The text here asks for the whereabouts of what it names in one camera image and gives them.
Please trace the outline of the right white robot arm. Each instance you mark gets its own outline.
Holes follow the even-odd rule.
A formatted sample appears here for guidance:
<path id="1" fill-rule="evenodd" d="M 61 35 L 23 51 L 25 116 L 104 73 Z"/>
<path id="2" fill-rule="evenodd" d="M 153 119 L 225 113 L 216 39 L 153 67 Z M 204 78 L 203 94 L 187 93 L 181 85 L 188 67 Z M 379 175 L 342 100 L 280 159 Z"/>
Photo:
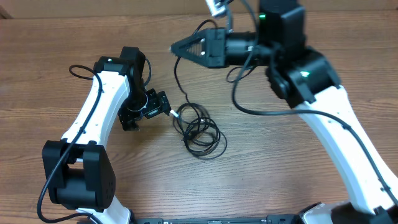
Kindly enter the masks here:
<path id="1" fill-rule="evenodd" d="M 348 94 L 324 55 L 306 44 L 305 8 L 297 1 L 261 1 L 254 32 L 204 29 L 171 45 L 178 57 L 207 68 L 266 68 L 286 115 L 299 115 L 337 168 L 349 199 L 316 203 L 284 223 L 396 223 L 397 176 L 358 121 Z"/>

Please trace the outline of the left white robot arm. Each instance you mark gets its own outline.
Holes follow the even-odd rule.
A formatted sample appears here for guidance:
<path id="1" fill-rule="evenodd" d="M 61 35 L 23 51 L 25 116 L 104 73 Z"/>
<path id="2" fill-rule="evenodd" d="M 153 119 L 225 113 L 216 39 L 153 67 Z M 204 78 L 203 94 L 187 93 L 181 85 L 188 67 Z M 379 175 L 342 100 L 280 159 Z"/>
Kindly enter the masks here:
<path id="1" fill-rule="evenodd" d="M 102 56 L 88 71 L 92 87 L 76 120 L 59 141 L 42 149 L 46 183 L 37 214 L 45 223 L 86 216 L 93 223 L 133 223 L 134 215 L 115 195 L 116 176 L 106 153 L 118 118 L 125 131 L 137 122 L 173 111 L 164 91 L 146 90 L 145 65 L 137 47 L 123 47 L 119 57 Z"/>

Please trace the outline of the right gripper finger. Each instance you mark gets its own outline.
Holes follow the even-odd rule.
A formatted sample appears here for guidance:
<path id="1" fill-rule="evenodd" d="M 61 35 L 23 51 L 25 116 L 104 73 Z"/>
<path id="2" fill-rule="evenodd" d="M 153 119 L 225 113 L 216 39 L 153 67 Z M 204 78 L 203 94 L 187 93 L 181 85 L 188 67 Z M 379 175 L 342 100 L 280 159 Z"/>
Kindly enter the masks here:
<path id="1" fill-rule="evenodd" d="M 205 51 L 205 30 L 197 31 L 194 34 L 173 43 L 170 46 L 171 52 L 177 52 L 179 50 L 190 51 L 193 49 L 194 52 Z"/>
<path id="2" fill-rule="evenodd" d="M 201 54 L 190 53 L 186 50 L 177 50 L 174 54 L 178 57 L 187 59 L 189 61 L 195 62 L 199 65 L 206 66 L 206 58 Z"/>

